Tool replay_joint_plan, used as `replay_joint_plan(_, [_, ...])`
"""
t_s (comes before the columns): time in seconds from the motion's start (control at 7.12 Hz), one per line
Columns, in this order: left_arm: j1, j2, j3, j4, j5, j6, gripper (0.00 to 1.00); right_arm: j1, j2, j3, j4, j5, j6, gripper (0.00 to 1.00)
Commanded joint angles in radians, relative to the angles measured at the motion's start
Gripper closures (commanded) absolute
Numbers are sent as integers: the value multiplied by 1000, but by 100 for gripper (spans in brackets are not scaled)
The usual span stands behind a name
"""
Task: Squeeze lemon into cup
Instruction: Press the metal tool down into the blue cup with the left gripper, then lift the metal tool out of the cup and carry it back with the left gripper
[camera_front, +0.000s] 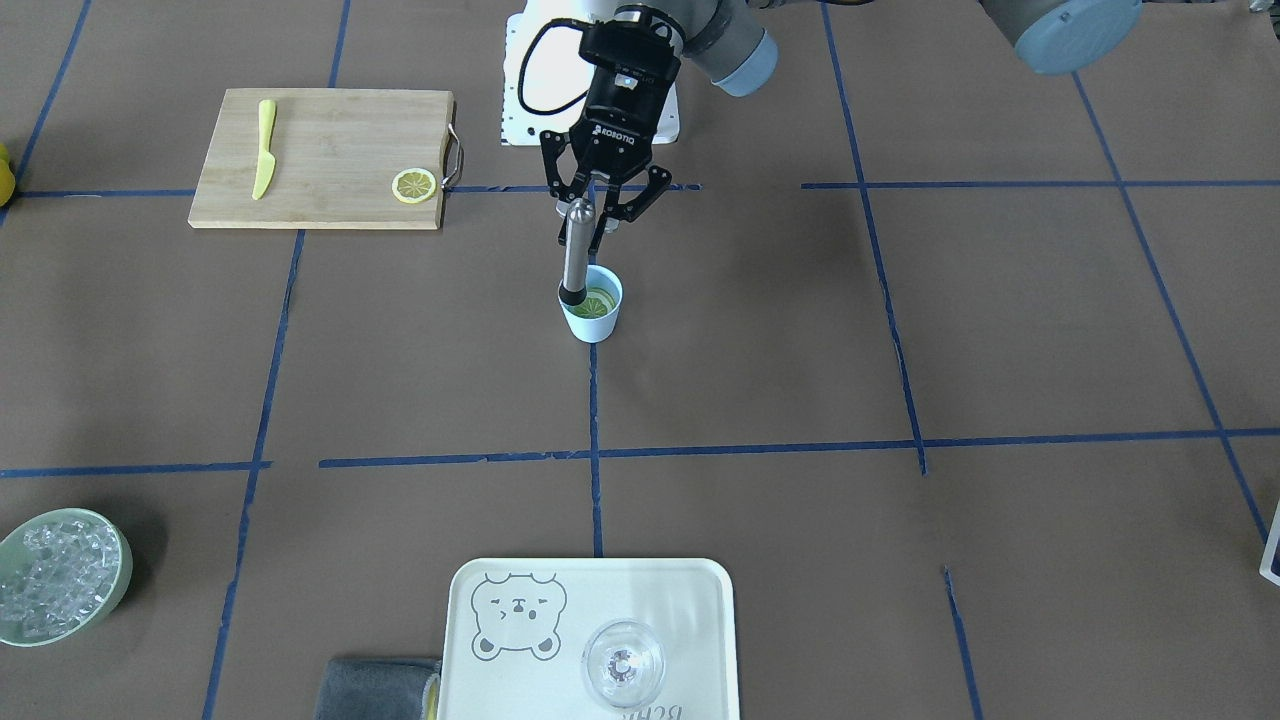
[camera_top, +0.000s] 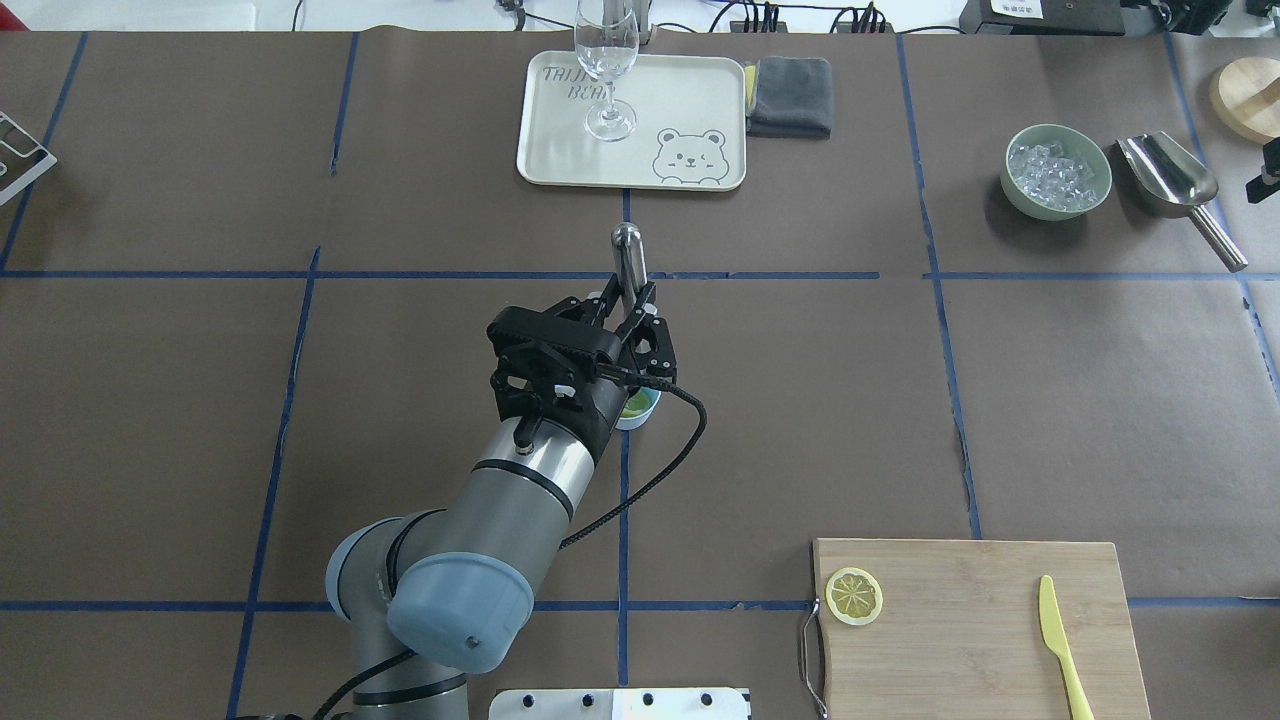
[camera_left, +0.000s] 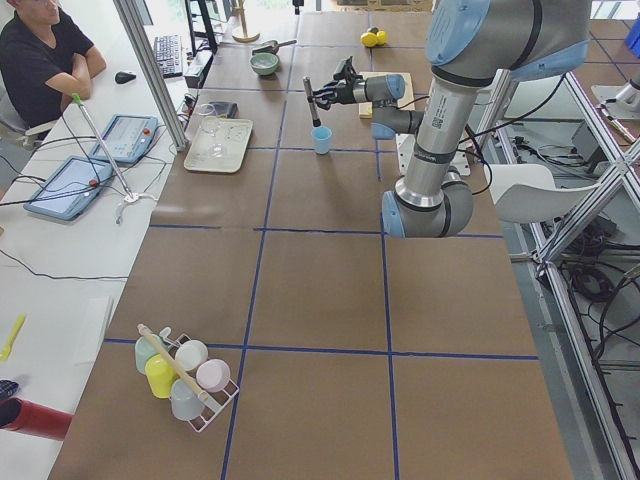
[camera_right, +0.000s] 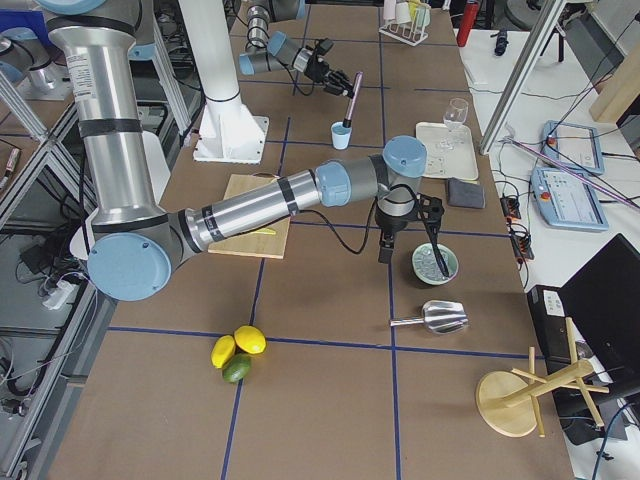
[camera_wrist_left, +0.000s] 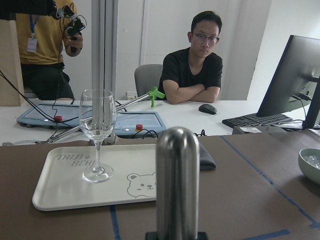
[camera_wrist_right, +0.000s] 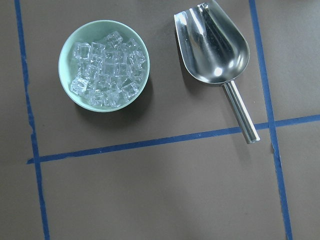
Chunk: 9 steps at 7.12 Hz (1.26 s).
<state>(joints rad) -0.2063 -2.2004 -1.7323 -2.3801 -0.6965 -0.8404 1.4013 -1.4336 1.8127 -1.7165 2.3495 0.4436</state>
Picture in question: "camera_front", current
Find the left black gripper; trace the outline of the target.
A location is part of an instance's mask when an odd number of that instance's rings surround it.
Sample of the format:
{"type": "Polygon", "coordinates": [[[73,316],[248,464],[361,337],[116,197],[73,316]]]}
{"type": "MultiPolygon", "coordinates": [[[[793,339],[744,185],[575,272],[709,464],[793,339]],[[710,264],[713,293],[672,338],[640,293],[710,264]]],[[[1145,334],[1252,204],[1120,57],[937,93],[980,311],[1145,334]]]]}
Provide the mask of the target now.
{"type": "Polygon", "coordinates": [[[581,117],[567,131],[543,129],[540,149],[547,187],[562,208],[558,241],[568,238],[570,206],[589,197],[593,177],[605,182],[595,205],[591,254],[604,236],[635,222],[672,186],[672,174],[653,165],[652,145],[669,90],[681,67],[684,37],[672,20],[571,20],[581,33],[579,55],[594,67],[581,117]],[[575,172],[566,179],[561,158],[572,150],[575,172]],[[623,199],[622,186],[646,170],[644,188],[623,199]]]}

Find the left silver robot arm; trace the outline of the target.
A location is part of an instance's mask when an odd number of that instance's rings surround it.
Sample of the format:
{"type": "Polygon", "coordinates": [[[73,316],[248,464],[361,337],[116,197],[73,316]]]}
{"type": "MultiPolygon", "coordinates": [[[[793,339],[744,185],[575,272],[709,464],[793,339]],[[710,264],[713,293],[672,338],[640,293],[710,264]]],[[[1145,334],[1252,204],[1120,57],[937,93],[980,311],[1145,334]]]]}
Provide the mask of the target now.
{"type": "Polygon", "coordinates": [[[515,78],[520,106],[534,115],[570,114],[540,131],[547,192],[559,214],[558,243],[595,252],[605,234],[635,222],[672,186],[653,160],[667,102],[685,67],[731,97],[762,90],[783,46],[767,12],[819,14],[872,44],[874,69],[905,58],[893,50],[975,45],[1006,54],[1029,72],[1065,76],[1110,54],[1137,27],[1142,1],[608,1],[600,19],[561,15],[529,40],[515,78]],[[525,96],[534,54],[550,35],[576,37],[584,88],[540,108],[525,96]]]}

